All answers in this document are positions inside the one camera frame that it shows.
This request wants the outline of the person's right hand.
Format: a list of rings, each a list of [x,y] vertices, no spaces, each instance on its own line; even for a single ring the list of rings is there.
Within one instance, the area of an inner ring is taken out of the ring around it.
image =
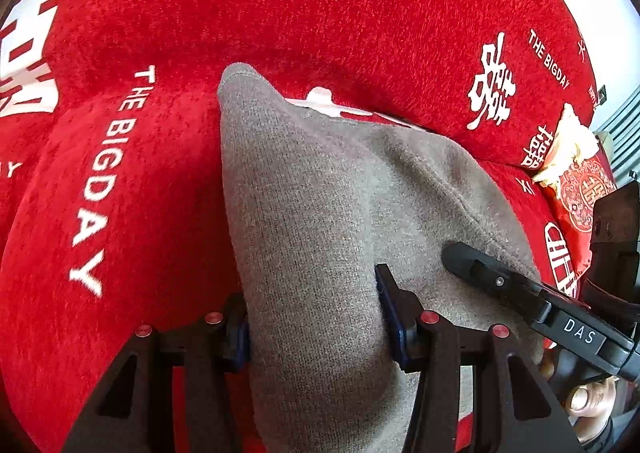
[[[539,372],[567,413],[578,441],[587,444],[600,437],[613,413],[618,377],[597,371],[559,346],[544,351]]]

